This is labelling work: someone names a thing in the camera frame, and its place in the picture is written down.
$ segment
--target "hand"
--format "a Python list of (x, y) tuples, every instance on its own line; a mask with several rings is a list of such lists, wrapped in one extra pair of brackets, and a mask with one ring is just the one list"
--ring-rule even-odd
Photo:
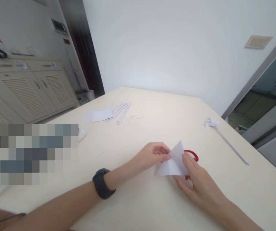
[(148, 143), (130, 160), (137, 173), (152, 167), (154, 164), (171, 159), (168, 153), (171, 150), (162, 142)]
[(182, 155), (184, 165), (193, 182), (193, 188), (189, 188), (179, 176), (173, 176), (178, 187), (198, 207), (215, 217), (218, 212), (229, 205), (230, 201), (225, 197), (208, 172), (185, 152)]

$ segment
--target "red scissors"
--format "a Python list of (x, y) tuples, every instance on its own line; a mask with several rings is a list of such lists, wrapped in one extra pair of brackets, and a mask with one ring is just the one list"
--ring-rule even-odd
[[(199, 161), (199, 157), (198, 157), (198, 155), (197, 155), (195, 152), (190, 151), (190, 150), (184, 150), (184, 152), (189, 152), (189, 153), (191, 153), (192, 155), (194, 155), (194, 160), (195, 160), (196, 162)], [(189, 176), (189, 175), (188, 175), (188, 176), (185, 176), (185, 180), (188, 180), (188, 179), (190, 179), (190, 176)]]

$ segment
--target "floor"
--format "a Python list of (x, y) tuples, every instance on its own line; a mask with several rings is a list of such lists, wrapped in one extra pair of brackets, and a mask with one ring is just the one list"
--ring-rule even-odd
[(242, 125), (245, 128), (250, 128), (253, 124), (249, 121), (245, 120), (244, 118), (240, 117), (236, 113), (232, 112), (228, 116), (228, 124), (233, 128), (237, 128), (238, 125)]

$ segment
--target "pinwheel stick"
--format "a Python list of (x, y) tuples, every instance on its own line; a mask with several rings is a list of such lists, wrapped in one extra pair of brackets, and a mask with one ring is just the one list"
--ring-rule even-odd
[(214, 120), (212, 120), (211, 118), (207, 118), (205, 119), (206, 121), (206, 127), (211, 126), (214, 127), (216, 129), (216, 131), (222, 136), (222, 138), (230, 145), (230, 147), (234, 150), (234, 152), (242, 159), (242, 161), (246, 164), (249, 165), (249, 163), (242, 157), (242, 155), (235, 149), (235, 147), (227, 140), (227, 138), (225, 138), (225, 136), (219, 131), (219, 129), (217, 128), (217, 125), (219, 124), (219, 121), (216, 122)]

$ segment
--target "doorway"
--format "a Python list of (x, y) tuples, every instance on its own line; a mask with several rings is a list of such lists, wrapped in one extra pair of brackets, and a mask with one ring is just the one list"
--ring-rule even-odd
[(276, 106), (276, 59), (228, 116), (228, 123), (244, 134)]
[(86, 82), (96, 97), (105, 94), (82, 0), (59, 0)]
[(276, 47), (222, 118), (252, 145), (276, 131)]

